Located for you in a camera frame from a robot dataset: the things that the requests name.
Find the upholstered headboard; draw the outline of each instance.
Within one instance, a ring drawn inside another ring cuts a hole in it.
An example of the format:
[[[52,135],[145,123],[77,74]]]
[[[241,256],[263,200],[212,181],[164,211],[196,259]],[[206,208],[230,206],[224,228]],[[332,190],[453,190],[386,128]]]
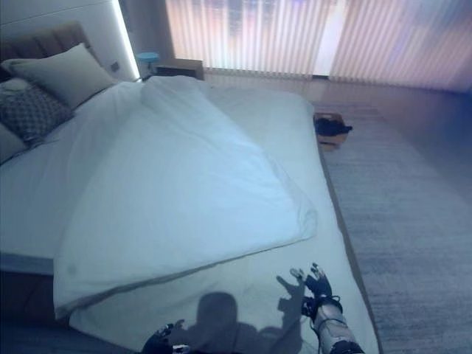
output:
[[[60,26],[41,29],[18,38],[1,41],[0,61],[12,58],[46,58],[59,54],[84,43],[90,53],[97,59],[90,42],[81,25],[76,22],[67,22]],[[5,70],[0,70],[0,81],[10,78]]]

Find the wall outlet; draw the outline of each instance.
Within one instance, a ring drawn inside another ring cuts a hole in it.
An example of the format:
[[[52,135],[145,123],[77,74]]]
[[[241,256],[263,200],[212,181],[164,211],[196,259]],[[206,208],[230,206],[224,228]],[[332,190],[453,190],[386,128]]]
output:
[[[115,61],[113,64],[110,65],[111,71],[112,72],[117,72],[119,70],[119,64],[117,61]]]

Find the vertical blinds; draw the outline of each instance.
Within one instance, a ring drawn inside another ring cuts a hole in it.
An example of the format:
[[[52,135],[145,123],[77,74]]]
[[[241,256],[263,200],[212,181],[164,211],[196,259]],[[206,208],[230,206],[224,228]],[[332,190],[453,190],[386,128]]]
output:
[[[330,78],[471,90],[472,1],[350,1]]]
[[[177,58],[311,76],[333,0],[167,0]]]

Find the wooden floor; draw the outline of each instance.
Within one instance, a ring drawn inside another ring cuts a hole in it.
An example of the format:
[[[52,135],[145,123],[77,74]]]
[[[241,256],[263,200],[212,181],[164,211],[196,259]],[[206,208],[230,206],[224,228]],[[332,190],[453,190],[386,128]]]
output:
[[[206,74],[227,86],[292,91],[310,101],[377,108],[472,206],[472,96],[328,80],[275,80]],[[129,353],[74,330],[1,323],[1,353]]]

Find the white duvet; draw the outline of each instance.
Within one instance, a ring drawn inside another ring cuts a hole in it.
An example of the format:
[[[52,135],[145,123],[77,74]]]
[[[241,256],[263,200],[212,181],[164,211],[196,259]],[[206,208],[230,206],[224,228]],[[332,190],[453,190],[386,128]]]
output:
[[[55,257],[58,313],[90,296],[316,233],[316,211],[283,169],[185,77],[140,97],[104,93],[68,163],[95,168]]]

